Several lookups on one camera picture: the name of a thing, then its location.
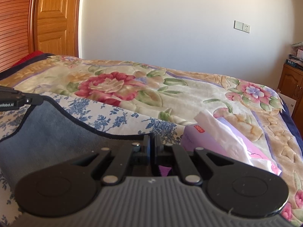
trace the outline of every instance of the blue cloth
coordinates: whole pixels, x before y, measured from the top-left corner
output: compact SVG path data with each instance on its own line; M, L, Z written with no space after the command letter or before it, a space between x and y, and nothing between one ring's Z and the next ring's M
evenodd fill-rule
M303 153L303 140L302 137L300 135L300 132L298 130L298 128L296 127L296 125L294 124L294 121L292 120L290 114L289 114L289 110L288 107L286 105L286 103L283 101L283 107L285 109L285 111L283 110L281 113L281 117L284 120L284 122L286 123L288 129L290 130L290 132L293 134L293 136L297 139L298 145L301 148L301 151Z

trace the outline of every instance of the black fabric edge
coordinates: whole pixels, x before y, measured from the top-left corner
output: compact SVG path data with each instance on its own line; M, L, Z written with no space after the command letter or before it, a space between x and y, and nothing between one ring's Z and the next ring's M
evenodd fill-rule
M66 112L57 102L55 102L51 97L49 96L42 96L44 101L49 102L51 105L54 106L54 108L56 108L62 115L64 115L66 118L68 118L70 121L72 121L73 123L75 123L76 125L81 126L82 128L106 137L106 138L110 138L110 139L116 139L116 140L143 140L145 135L148 135L150 138L154 137L154 133L147 133L147 134L142 134L142 135L112 135L109 133L105 133L102 131L99 131L85 123L83 123L82 121L76 119L75 117L73 117L72 115L70 115L68 112ZM24 117L22 118L21 123L19 124L18 128L10 135L8 135L7 137L4 137L0 140L0 143L11 138L12 136L16 135L22 128L23 124L25 123L26 119L28 118L28 116L31 114L31 112L36 108L36 106L30 106L28 108L28 110L26 111Z
M4 72L0 72L0 80L3 80L11 75L13 75L14 73L16 73L17 71L23 69L24 67L32 64L32 63L35 63L37 61L40 61L40 60L46 60L49 56L52 56L54 54L50 54L50 53L46 53L46 54L40 54L40 55L37 55L29 60L26 60L25 62L17 65L17 66L14 66L12 68L9 68L7 70L5 70Z

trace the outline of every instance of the wardrobe door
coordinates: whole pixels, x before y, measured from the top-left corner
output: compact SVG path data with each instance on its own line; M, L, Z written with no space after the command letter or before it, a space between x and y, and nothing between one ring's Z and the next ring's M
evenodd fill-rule
M36 0L35 49L78 56L79 0Z

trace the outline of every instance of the navy blanket border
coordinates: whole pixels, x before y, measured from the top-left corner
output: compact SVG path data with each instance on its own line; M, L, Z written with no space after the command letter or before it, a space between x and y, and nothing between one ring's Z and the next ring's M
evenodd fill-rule
M286 103L284 102L283 99L282 99L282 101L283 101L283 107L284 107L285 111L282 110L281 117L284 120L284 122L286 123L290 132L297 139L299 147L301 148L301 151L303 153L303 140L302 140L302 137L300 135L300 132L299 132L298 128L296 127L296 125L294 124L294 121L292 120L292 118L289 114L289 110L288 110L288 107L286 106Z
M12 74L16 73L17 71L21 70L22 68L24 68L32 63L35 63L40 60L46 60L47 57L49 57L51 55L54 55L54 54L49 54L49 53L41 54L41 55L35 56L35 57L23 62L17 66L7 69L4 72L0 72L0 80L3 80L5 78L11 76Z

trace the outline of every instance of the louvered wooden panel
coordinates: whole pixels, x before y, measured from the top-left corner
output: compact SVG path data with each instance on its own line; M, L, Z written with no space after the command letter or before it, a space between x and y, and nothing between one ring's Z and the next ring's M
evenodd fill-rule
M0 0L0 72L28 55L30 0Z

